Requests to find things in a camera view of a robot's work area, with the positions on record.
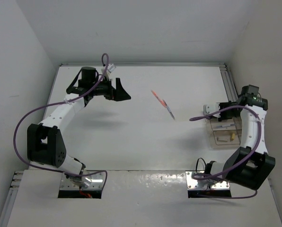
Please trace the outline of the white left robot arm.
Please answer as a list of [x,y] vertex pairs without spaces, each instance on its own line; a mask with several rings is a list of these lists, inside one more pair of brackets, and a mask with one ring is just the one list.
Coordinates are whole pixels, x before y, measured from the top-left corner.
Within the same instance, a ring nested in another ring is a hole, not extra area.
[[65,173],[76,185],[85,182],[86,166],[67,154],[62,133],[74,116],[82,110],[95,96],[103,96],[111,101],[130,100],[131,96],[124,90],[120,78],[112,86],[109,77],[115,65],[109,64],[101,69],[82,67],[72,83],[66,89],[63,104],[39,124],[31,124],[27,129],[27,158],[29,161],[49,165]]

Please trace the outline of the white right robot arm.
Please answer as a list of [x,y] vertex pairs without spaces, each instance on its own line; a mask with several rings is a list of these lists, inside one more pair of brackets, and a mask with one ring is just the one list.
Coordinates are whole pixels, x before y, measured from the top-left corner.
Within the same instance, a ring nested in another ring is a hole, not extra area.
[[264,139],[264,120],[268,110],[268,101],[260,97],[257,86],[242,87],[235,102],[204,105],[203,115],[191,118],[229,120],[241,118],[241,141],[239,148],[221,164],[211,161],[206,164],[203,173],[192,176],[198,181],[225,180],[251,190],[258,190],[275,167],[275,158],[268,155]]

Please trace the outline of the grey white eraser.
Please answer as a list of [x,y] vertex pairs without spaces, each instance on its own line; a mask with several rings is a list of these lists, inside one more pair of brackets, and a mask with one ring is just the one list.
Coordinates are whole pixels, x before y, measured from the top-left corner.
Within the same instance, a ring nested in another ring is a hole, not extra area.
[[228,142],[229,138],[228,137],[224,137],[224,136],[217,137],[217,141],[219,141],[219,142]]

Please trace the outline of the blue ballpoint pen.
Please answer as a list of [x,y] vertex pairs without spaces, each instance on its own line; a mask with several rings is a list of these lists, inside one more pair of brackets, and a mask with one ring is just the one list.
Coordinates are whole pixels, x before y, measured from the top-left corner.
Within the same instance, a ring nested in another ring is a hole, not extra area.
[[227,125],[218,125],[216,127],[214,127],[213,129],[216,130],[216,129],[222,129],[222,128],[228,128],[228,127],[232,127],[232,126],[235,126],[236,124],[227,124]]

